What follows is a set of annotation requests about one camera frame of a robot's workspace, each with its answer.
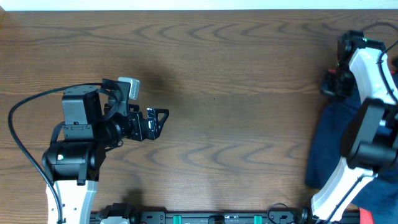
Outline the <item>navy blue shorts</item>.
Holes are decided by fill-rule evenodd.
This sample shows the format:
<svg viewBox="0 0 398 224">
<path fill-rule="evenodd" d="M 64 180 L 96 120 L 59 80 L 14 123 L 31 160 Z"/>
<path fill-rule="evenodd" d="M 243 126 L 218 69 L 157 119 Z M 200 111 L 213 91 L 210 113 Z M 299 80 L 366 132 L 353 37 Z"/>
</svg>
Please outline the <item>navy blue shorts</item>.
<svg viewBox="0 0 398 224">
<path fill-rule="evenodd" d="M 336 71 L 313 139 L 306 183 L 319 192 L 302 223 L 339 223 L 353 203 L 376 223 L 397 223 L 397 90 L 391 73 Z"/>
</svg>

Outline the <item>black mounting rail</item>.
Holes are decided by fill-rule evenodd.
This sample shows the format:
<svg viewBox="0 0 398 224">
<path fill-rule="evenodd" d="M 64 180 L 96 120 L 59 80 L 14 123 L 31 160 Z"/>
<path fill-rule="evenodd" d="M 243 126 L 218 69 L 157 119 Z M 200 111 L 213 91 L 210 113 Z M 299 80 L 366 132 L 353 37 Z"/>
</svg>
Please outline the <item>black mounting rail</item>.
<svg viewBox="0 0 398 224">
<path fill-rule="evenodd" d="M 89 224 L 299 224 L 332 223 L 314 217 L 308 209 L 272 207 L 266 212 L 168 212 L 138 210 L 130 204 L 115 203 L 90 215 Z"/>
</svg>

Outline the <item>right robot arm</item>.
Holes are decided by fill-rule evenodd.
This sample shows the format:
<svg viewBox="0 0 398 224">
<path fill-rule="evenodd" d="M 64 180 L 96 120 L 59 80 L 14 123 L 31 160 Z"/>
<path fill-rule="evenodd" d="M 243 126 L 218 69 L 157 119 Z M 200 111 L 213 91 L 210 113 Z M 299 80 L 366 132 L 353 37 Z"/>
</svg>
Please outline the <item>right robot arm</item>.
<svg viewBox="0 0 398 224">
<path fill-rule="evenodd" d="M 338 39 L 338 63 L 321 92 L 343 100 L 358 90 L 361 105 L 343 133 L 340 160 L 302 212 L 301 223 L 339 223 L 345 208 L 379 174 L 397 166 L 397 87 L 387 48 L 363 31 Z"/>
</svg>

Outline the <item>red cloth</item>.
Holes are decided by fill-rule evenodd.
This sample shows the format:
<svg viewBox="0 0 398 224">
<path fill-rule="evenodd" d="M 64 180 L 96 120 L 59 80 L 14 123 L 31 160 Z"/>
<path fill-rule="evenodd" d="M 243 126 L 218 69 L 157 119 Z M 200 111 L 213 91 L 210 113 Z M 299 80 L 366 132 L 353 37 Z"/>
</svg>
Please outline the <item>red cloth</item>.
<svg viewBox="0 0 398 224">
<path fill-rule="evenodd" d="M 370 211 L 360 208 L 359 209 L 359 224 L 374 224 L 373 215 Z"/>
</svg>

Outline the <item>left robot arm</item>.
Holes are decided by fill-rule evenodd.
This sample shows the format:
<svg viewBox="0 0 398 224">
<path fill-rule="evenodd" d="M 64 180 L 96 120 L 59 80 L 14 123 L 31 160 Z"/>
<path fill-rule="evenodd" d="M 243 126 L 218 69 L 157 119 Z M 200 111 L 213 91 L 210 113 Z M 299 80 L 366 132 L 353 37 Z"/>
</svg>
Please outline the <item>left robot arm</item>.
<svg viewBox="0 0 398 224">
<path fill-rule="evenodd" d="M 62 97 L 64 120 L 54 129 L 42 157 L 47 186 L 48 223 L 89 223 L 107 152 L 125 138 L 157 139 L 169 117 L 168 109 L 128 102 L 130 85 L 109 82 L 68 87 Z"/>
</svg>

